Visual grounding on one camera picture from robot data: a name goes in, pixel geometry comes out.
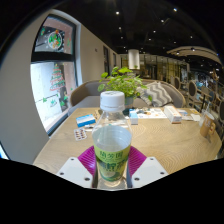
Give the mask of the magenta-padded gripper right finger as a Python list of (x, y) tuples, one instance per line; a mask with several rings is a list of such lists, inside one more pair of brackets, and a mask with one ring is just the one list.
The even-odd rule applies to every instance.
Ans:
[(167, 176), (155, 157), (146, 157), (135, 147), (130, 148), (126, 180), (129, 188), (140, 188)]

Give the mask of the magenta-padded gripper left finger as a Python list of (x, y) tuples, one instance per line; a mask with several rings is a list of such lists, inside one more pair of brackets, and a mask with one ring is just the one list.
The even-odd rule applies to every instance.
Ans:
[(84, 188), (96, 188), (98, 174), (94, 147), (78, 157), (70, 157), (56, 175)]

